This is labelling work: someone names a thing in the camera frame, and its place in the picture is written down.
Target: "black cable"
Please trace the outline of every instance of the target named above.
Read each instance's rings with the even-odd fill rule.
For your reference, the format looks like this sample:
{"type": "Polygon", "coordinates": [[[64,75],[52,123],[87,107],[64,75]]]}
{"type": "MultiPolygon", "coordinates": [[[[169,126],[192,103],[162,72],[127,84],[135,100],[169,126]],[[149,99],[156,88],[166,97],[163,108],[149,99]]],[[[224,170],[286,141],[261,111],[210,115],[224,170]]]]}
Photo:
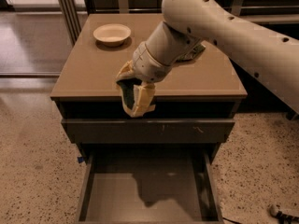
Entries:
{"type": "Polygon", "coordinates": [[[228,219],[228,218],[223,218],[224,220],[227,220],[227,221],[229,221],[229,222],[232,222],[232,223],[234,223],[234,224],[242,224],[241,222],[237,222],[237,221],[234,221],[234,220],[231,220],[231,219],[228,219]]]}

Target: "terrazzo floor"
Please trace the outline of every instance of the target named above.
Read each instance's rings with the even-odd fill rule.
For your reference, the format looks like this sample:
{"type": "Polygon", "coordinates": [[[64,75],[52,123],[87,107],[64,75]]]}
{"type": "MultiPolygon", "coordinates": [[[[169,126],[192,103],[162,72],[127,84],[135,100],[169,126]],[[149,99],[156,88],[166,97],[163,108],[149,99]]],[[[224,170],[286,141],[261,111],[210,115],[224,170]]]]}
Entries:
{"type": "MultiPolygon", "coordinates": [[[[0,224],[74,223],[86,165],[50,100],[55,81],[0,79],[0,224]]],[[[212,165],[222,215],[276,224],[270,204],[299,209],[299,120],[281,112],[235,120],[212,165]]]]}

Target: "wooden table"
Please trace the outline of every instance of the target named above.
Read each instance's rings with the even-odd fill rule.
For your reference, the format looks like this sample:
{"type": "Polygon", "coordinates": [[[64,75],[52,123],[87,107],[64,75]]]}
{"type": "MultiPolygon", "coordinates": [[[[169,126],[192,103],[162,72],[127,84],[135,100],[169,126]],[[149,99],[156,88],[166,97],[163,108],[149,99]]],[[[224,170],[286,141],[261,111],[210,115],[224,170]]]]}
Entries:
{"type": "Polygon", "coordinates": [[[156,84],[155,111],[130,119],[122,110],[115,76],[162,19],[157,14],[90,15],[50,95],[65,132],[88,164],[77,223],[222,223],[209,165],[247,95],[229,59],[205,42],[200,57],[177,65],[156,84]],[[93,31],[107,23],[131,28],[124,45],[107,48],[95,41],[93,31]],[[176,181],[184,194],[169,187],[172,194],[162,198],[167,188],[158,184],[176,181]],[[195,207],[187,204],[194,195],[195,207]]]}

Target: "drawer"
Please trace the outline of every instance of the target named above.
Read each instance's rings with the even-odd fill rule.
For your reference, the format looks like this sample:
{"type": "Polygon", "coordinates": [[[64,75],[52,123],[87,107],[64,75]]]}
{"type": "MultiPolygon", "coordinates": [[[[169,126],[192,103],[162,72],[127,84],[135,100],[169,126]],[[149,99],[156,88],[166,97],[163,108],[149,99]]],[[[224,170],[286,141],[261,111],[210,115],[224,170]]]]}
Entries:
{"type": "Polygon", "coordinates": [[[76,144],[223,143],[233,119],[63,119],[76,144]]]}
{"type": "Polygon", "coordinates": [[[95,149],[77,224],[223,224],[207,154],[199,148],[95,149]]]}

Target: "bowl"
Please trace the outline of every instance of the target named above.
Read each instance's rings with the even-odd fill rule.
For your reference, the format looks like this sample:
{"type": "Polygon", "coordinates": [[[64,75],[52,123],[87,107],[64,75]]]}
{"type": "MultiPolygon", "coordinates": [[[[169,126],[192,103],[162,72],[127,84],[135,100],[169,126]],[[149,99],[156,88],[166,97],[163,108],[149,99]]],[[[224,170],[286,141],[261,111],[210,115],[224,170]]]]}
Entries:
{"type": "Polygon", "coordinates": [[[94,30],[96,40],[107,47],[118,47],[130,36],[131,29],[121,24],[107,24],[94,30]]]}

